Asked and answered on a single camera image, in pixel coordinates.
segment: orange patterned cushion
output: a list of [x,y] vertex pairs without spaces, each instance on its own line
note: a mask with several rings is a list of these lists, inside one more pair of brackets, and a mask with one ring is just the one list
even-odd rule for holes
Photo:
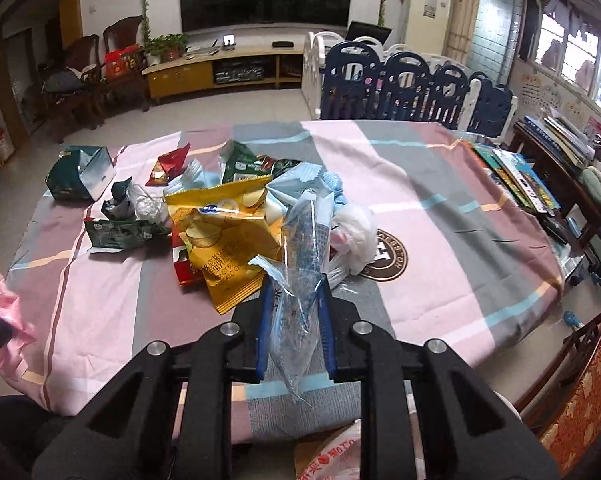
[[553,455],[562,475],[581,459],[601,430],[601,337],[580,383],[540,441]]

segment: black bag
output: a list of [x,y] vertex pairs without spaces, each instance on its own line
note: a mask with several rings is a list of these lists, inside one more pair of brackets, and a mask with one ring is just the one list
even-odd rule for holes
[[66,68],[50,75],[42,86],[42,90],[49,94],[73,94],[85,86],[85,83],[77,78],[76,74]]

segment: potato chip bag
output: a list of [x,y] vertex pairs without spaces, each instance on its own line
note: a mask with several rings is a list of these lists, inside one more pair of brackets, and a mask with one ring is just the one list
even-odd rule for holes
[[257,254],[278,258],[282,218],[266,222],[263,176],[209,189],[192,189],[165,200],[174,231],[183,239],[189,260],[202,271],[220,314],[226,314],[257,291],[264,271],[247,264]]

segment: white plastic bag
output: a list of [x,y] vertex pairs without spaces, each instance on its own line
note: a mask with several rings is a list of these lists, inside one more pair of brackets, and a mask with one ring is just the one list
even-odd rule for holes
[[374,261],[378,246],[378,222],[367,206],[348,203],[333,216],[331,247],[337,255],[327,269],[329,286],[334,288],[349,274],[360,274]]
[[127,196],[134,205],[138,220],[162,224],[169,218],[169,210],[162,196],[151,196],[140,184],[133,182],[127,188]]
[[[416,462],[416,478],[426,478],[423,443],[418,429],[418,418],[413,395],[408,394],[409,420],[413,434],[413,452]],[[360,480],[360,446],[362,424],[356,420],[349,428],[337,434],[320,450],[298,480]]]

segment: table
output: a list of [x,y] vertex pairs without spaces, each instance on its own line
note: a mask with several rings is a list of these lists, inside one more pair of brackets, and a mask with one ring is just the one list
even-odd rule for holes
[[[310,121],[178,132],[112,150],[116,180],[144,183],[158,155],[187,143],[188,160],[217,169],[229,139],[322,164],[341,176],[350,201],[374,211],[376,259],[334,295],[400,340],[440,337],[477,365],[525,337],[560,298],[561,271],[536,218],[507,199],[469,143],[438,124]],[[24,375],[7,381],[66,415],[149,342],[197,340],[231,316],[218,315],[204,286],[178,286],[170,247],[90,254],[83,219],[100,218],[109,197],[68,207],[43,196],[7,275],[38,338],[24,350]],[[307,402],[293,402],[271,362],[263,383],[234,384],[232,441],[288,440],[360,416],[357,385],[328,379],[320,345],[303,384]]]
[[534,160],[534,171],[547,184],[561,205],[561,215],[566,218],[575,205],[587,221],[578,243],[584,248],[601,228],[601,207],[596,204],[583,185],[567,171],[567,169],[545,149],[524,123],[513,126],[514,138],[510,143],[513,152],[525,155]]

